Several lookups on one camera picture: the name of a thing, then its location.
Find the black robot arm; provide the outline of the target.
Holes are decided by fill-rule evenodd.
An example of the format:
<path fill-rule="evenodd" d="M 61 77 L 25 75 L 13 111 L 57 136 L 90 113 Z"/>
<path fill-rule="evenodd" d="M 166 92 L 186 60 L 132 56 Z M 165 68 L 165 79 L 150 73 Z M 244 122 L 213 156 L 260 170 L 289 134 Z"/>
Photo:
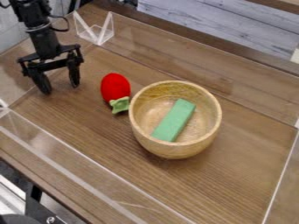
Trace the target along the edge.
<path fill-rule="evenodd" d="M 66 32 L 69 28 L 51 27 L 51 8 L 47 0 L 7 0 L 13 13 L 26 27 L 34 53 L 17 59 L 22 68 L 22 75 L 27 76 L 39 91 L 47 95 L 51 85 L 46 71 L 66 67 L 69 69 L 69 83 L 73 88 L 79 84 L 79 64 L 83 62 L 79 45 L 61 45 L 55 32 Z"/>

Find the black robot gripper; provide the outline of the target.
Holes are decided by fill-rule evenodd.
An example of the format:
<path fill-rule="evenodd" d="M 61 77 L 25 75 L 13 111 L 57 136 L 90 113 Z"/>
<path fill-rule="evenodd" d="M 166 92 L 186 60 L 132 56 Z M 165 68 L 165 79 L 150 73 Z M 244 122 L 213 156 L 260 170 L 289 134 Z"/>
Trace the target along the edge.
<path fill-rule="evenodd" d="M 51 84 L 43 72 L 66 67 L 69 69 L 69 83 L 75 88 L 79 84 L 79 64 L 83 62 L 79 45 L 62 45 L 49 24 L 27 29 L 26 32 L 34 53 L 17 59 L 22 68 L 22 75 L 30 77 L 39 91 L 49 95 Z"/>

